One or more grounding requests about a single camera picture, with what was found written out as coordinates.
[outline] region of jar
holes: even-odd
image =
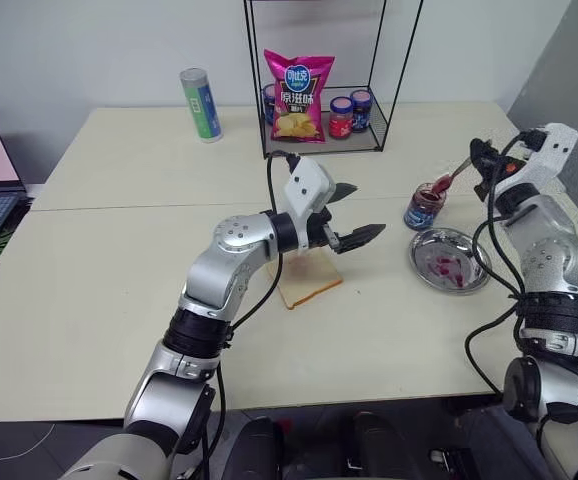
[[[433,221],[447,199],[447,192],[435,193],[433,183],[423,183],[413,196],[405,212],[405,224],[414,230],[424,230],[433,225]]]
[[[276,87],[273,83],[262,89],[262,103],[265,109],[265,121],[273,125],[273,109],[276,104]]]
[[[372,97],[368,90],[354,90],[351,92],[353,102],[353,131],[364,132],[369,126]]]
[[[353,123],[353,104],[349,97],[336,97],[329,104],[329,135],[344,139],[351,135]]]

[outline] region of green can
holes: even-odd
[[[200,140],[207,143],[220,140],[222,130],[209,88],[207,72],[202,68],[188,68],[180,72],[180,81]]]

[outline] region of potato chip bag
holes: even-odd
[[[334,57],[287,59],[265,50],[265,58],[276,79],[271,138],[324,143],[320,92],[325,86]]]

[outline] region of metal plate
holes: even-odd
[[[467,294],[482,288],[489,280],[471,253],[472,239],[453,228],[432,228],[418,233],[411,241],[409,259],[418,275],[444,292]],[[487,266],[489,255],[480,245],[478,253]]]

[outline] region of blue jar lid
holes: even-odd
[[[262,96],[265,100],[273,101],[276,98],[276,86],[273,83],[265,85],[262,89]]]
[[[351,92],[351,100],[355,107],[370,107],[373,98],[369,90],[354,90]]]
[[[349,97],[336,97],[329,104],[329,108],[335,113],[353,112],[353,102]]]

